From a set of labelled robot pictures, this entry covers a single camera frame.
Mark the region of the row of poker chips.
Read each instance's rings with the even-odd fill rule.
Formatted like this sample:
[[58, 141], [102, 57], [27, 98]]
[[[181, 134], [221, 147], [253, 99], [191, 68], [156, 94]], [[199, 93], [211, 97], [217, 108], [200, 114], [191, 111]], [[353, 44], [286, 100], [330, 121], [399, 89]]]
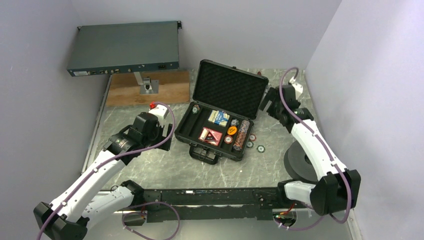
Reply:
[[239, 127], [238, 134], [236, 136], [236, 139], [234, 141], [233, 149], [236, 151], [241, 151], [244, 145], [244, 142], [246, 140], [246, 137], [248, 135], [248, 131], [250, 128], [250, 121], [249, 120], [243, 120], [241, 122], [241, 125]]

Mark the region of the blue playing card deck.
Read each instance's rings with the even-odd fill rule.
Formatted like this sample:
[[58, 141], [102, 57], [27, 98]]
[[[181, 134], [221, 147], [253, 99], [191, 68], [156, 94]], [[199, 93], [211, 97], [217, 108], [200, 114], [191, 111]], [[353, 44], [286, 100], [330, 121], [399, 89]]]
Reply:
[[210, 123], [219, 125], [221, 127], [226, 127], [229, 122], [229, 119], [230, 115], [220, 110], [212, 110], [208, 117], [208, 121]]

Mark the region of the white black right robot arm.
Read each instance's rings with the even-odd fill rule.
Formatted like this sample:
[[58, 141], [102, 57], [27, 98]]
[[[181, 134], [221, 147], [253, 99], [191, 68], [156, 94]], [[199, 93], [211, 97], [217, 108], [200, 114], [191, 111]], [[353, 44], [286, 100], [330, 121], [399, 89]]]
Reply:
[[350, 170], [331, 150], [320, 133], [311, 112], [297, 100], [298, 90], [292, 85], [271, 87], [259, 108], [278, 120], [301, 147], [299, 157], [308, 158], [317, 182], [286, 180], [279, 182], [276, 203], [289, 207], [302, 202], [320, 216], [340, 211], [350, 212], [357, 204], [361, 176]]

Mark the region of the green poker chip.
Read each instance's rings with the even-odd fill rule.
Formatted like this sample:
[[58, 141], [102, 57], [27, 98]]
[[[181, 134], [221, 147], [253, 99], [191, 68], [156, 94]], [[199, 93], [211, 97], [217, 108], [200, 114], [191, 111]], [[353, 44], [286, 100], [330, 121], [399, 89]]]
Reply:
[[256, 149], [259, 153], [264, 153], [266, 151], [263, 145], [258, 145]]

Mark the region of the red playing card deck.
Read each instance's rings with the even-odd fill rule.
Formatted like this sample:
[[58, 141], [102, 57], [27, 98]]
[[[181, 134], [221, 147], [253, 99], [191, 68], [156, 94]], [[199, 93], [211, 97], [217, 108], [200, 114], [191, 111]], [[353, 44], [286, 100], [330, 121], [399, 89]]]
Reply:
[[213, 130], [213, 129], [208, 128], [208, 127], [203, 127], [201, 132], [200, 132], [198, 139], [201, 142], [205, 142], [205, 143], [211, 144], [213, 146], [218, 146], [221, 139], [222, 139], [222, 136], [223, 136], [222, 132]]

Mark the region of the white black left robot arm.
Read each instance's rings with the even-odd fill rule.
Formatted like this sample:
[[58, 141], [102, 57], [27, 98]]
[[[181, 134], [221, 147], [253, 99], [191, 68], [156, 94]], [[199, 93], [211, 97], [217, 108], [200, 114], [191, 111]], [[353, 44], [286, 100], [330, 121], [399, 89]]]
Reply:
[[165, 129], [171, 111], [157, 106], [141, 112], [133, 124], [112, 135], [94, 162], [62, 194], [50, 203], [40, 202], [33, 210], [39, 232], [51, 240], [82, 240], [92, 227], [113, 212], [145, 205], [145, 190], [132, 180], [122, 182], [111, 193], [96, 199], [102, 187], [141, 153], [168, 151], [175, 127]]

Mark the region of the black foam-lined poker case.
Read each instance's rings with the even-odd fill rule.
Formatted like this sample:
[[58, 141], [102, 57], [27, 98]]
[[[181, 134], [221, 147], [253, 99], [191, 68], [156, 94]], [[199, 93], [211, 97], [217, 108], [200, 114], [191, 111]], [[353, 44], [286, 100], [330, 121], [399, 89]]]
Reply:
[[[174, 135], [177, 140], [189, 145], [191, 158], [214, 165], [219, 158], [241, 161], [249, 136], [252, 134], [254, 120], [257, 118], [260, 103], [269, 84], [267, 77], [240, 70], [211, 60], [204, 59], [194, 85], [192, 101], [183, 114]], [[193, 114], [192, 108], [199, 105], [199, 113]], [[230, 115], [225, 127], [208, 121], [212, 110], [224, 111]], [[232, 119], [238, 119], [237, 133], [231, 135], [232, 143], [224, 142]], [[250, 127], [241, 151], [233, 149], [240, 125], [243, 120], [250, 121]], [[199, 140], [203, 127], [223, 133], [218, 146]]]

